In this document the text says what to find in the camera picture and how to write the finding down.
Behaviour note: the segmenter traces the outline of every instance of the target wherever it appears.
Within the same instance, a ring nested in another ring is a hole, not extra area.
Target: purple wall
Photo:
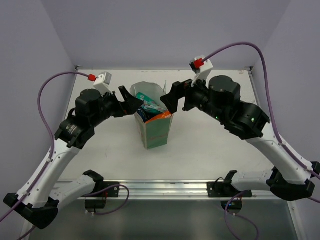
[[[41,84],[73,65],[39,0],[0,3],[0,215],[9,210],[7,193],[17,192],[31,177],[49,149],[37,96]],[[51,127],[64,116],[73,77],[48,85],[42,105]],[[0,224],[0,239],[17,239],[23,218],[12,213]]]
[[[282,136],[309,161],[320,161],[320,1],[292,0],[264,48],[271,101]],[[262,65],[253,76],[261,105],[267,110]],[[320,199],[315,179],[314,197]],[[307,239],[320,238],[320,205],[297,202]]]
[[[85,68],[188,68],[237,41],[266,46],[290,0],[42,0],[73,63]],[[216,68],[257,61],[248,47],[221,53]]]

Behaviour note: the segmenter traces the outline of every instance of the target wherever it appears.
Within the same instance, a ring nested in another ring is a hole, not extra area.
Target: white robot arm
[[[175,82],[171,91],[161,97],[168,110],[175,113],[178,100],[185,98],[183,111],[198,108],[205,112],[231,134],[257,148],[274,165],[274,169],[263,172],[230,171],[223,182],[208,183],[208,191],[215,191],[217,197],[233,197],[247,190],[271,191],[286,201],[311,197],[315,188],[310,181],[311,172],[318,175],[320,164],[307,161],[285,141],[280,143],[269,117],[257,105],[240,100],[241,86],[230,77],[214,77],[206,87],[206,78],[213,68],[210,60],[202,61],[202,57],[197,57],[190,66],[196,77]],[[294,161],[283,145],[305,167]]]
[[[86,89],[75,101],[66,120],[55,133],[54,150],[47,153],[28,182],[17,192],[9,193],[4,203],[39,229],[46,228],[58,211],[79,197],[102,190],[104,178],[86,171],[79,179],[54,189],[70,161],[95,135],[95,127],[110,117],[133,115],[143,101],[133,97],[124,86],[119,90],[124,102],[109,90],[111,74],[104,72],[94,78],[96,89]]]

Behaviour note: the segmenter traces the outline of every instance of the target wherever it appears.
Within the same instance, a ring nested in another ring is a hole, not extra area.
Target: white table
[[[98,75],[106,70],[81,70]],[[165,85],[191,79],[191,70],[107,70],[112,74],[111,88],[124,85],[129,91],[137,82]],[[245,70],[214,70],[214,76],[226,75],[241,85],[241,99],[255,103],[249,74]],[[92,82],[78,76],[68,111],[75,107],[80,92],[92,88]],[[225,177],[230,170],[263,171],[273,165],[253,146],[231,135],[218,121],[198,109],[182,111],[181,99],[175,113],[168,144],[146,150],[141,142],[134,116],[110,118],[95,129],[95,136],[74,158],[61,180],[76,179],[87,170],[101,174],[107,180],[214,180]]]

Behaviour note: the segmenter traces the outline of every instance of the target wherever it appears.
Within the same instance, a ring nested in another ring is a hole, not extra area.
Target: red plug
[[[96,76],[93,75],[93,74],[89,74],[88,80],[91,81],[91,82],[94,82],[96,80]]]
[[[195,67],[196,69],[198,69],[198,68],[200,68],[201,66],[205,65],[205,64],[202,62],[202,58],[199,58],[199,59],[195,60],[195,61],[193,62],[193,64],[194,64],[194,67]]]

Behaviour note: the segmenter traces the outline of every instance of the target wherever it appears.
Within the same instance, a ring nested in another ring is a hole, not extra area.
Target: purple cable
[[[266,60],[265,60],[265,57],[262,53],[262,51],[260,50],[260,48],[251,43],[251,42],[246,42],[246,41],[240,41],[240,42],[235,42],[235,43],[231,43],[227,46],[224,46],[224,47],[221,47],[219,48],[218,50],[214,51],[213,53],[209,54],[207,57],[205,57],[202,62],[205,62],[207,61],[208,59],[212,58],[213,56],[217,55],[218,53],[226,50],[226,49],[229,49],[231,47],[235,47],[235,46],[240,46],[240,45],[246,45],[246,46],[250,46],[252,48],[254,48],[260,58],[261,58],[261,62],[262,62],[262,68],[263,68],[263,75],[264,75],[264,85],[265,85],[265,93],[266,93],[266,100],[267,100],[267,103],[268,103],[268,107],[269,107],[269,112],[270,112],[270,118],[271,118],[271,122],[272,122],[272,128],[273,128],[273,131],[274,131],[274,135],[276,137],[276,139],[279,141],[280,144],[283,143],[281,137],[280,137],[280,134],[279,134],[279,131],[278,131],[278,128],[277,128],[277,125],[276,125],[276,120],[275,120],[275,115],[274,115],[274,111],[273,111],[273,108],[272,108],[272,104],[271,104],[271,98],[270,98],[270,92],[269,92],[269,82],[268,82],[268,74],[267,74],[267,65],[266,65]],[[282,145],[283,149],[293,158],[293,160],[298,164],[300,165],[303,169],[307,169],[307,166],[304,165],[295,155],[293,152],[291,152],[291,150],[286,146],[286,145]],[[318,178],[320,180],[320,176],[319,174],[316,174],[314,171],[312,170],[308,170],[313,176],[315,176],[316,178]]]
[[[44,84],[41,86],[40,90],[39,90],[39,94],[38,94],[38,98],[37,98],[37,105],[38,105],[38,110],[39,110],[39,114],[40,114],[40,117],[49,133],[49,136],[50,136],[50,141],[51,141],[51,151],[49,152],[49,159],[52,158],[53,154],[54,154],[54,149],[55,149],[55,139],[54,139],[54,134],[52,133],[46,119],[45,119],[45,116],[42,112],[42,108],[41,108],[41,95],[42,95],[42,92],[45,88],[45,86],[53,79],[59,77],[59,76],[62,76],[62,75],[66,75],[66,74],[78,74],[78,75],[82,75],[84,77],[89,77],[87,74],[84,74],[84,73],[81,73],[81,72],[73,72],[73,71],[66,71],[66,72],[61,72],[61,73],[58,73],[52,77],[50,77],[47,81],[44,82]],[[39,174],[36,176],[36,178],[34,179],[34,181],[31,183],[31,185],[29,186],[29,188],[27,189],[27,192],[29,193],[33,188],[34,186],[37,184],[38,180],[41,178],[41,176],[43,175],[43,173],[45,172],[47,166],[49,165],[49,162],[46,162],[44,165],[43,165],[43,168],[41,169],[41,171],[39,172]],[[17,206],[19,206],[20,203],[23,202],[23,200],[27,197],[27,195],[23,195],[21,197],[21,199],[12,207],[10,208],[10,210],[8,212],[6,212],[2,217],[0,217],[0,223],[6,218],[8,217],[16,208]]]
[[[232,235],[233,235],[236,239],[238,239],[238,240],[241,240],[241,238],[238,237],[237,234],[232,230],[231,226],[229,225],[229,223],[228,223],[228,221],[227,221],[227,214],[231,214],[231,215],[232,215],[232,213],[229,213],[229,212],[228,212],[228,207],[229,207],[229,204],[230,204],[234,199],[242,196],[245,192],[246,192],[246,191],[242,191],[242,192],[238,193],[237,195],[235,195],[233,198],[231,198],[231,199],[228,201],[228,203],[226,204],[225,209],[224,209],[224,221],[225,221],[225,224],[226,224],[227,228],[229,229],[230,233],[232,233]],[[260,232],[259,232],[259,229],[258,229],[257,225],[256,225],[253,221],[251,221],[250,219],[246,218],[245,216],[242,216],[242,215],[239,215],[239,214],[236,214],[236,216],[239,217],[239,218],[242,218],[242,219],[244,219],[244,220],[246,220],[246,221],[248,221],[249,223],[251,223],[251,224],[254,226],[254,228],[255,228],[255,230],[256,230],[256,236],[255,236],[254,240],[258,240],[258,239],[259,239],[259,236],[260,236]]]
[[[21,237],[19,237],[17,240],[22,240],[22,239],[24,239],[26,236],[28,236],[33,230],[35,230],[36,229],[36,226],[35,225],[33,225],[32,226],[32,228],[30,228],[30,230],[29,231],[27,231],[25,234],[23,234]]]
[[[126,203],[128,202],[128,199],[129,199],[129,196],[130,196],[130,191],[129,191],[129,188],[127,188],[125,185],[122,185],[122,184],[115,184],[115,185],[112,185],[112,186],[108,186],[106,187],[105,189],[101,190],[101,191],[97,191],[97,192],[94,192],[94,193],[90,193],[90,194],[86,194],[84,195],[84,197],[93,197],[95,195],[98,195],[98,194],[102,194],[106,191],[108,191],[109,189],[112,189],[112,188],[119,188],[119,187],[123,187],[126,189],[126,191],[128,192],[128,195],[126,196],[126,199],[124,201],[123,204],[121,204],[120,206],[118,206],[116,209],[114,210],[111,210],[111,211],[107,211],[107,212],[90,212],[90,213],[94,213],[95,215],[108,215],[108,214],[112,214],[116,211],[118,211],[119,209],[121,209],[124,205],[126,205]]]
[[[318,199],[315,199],[315,198],[313,198],[313,197],[308,197],[308,199],[311,200],[311,201],[314,201],[314,202],[316,202],[316,203],[318,203],[318,204],[320,204],[320,200],[318,200]]]

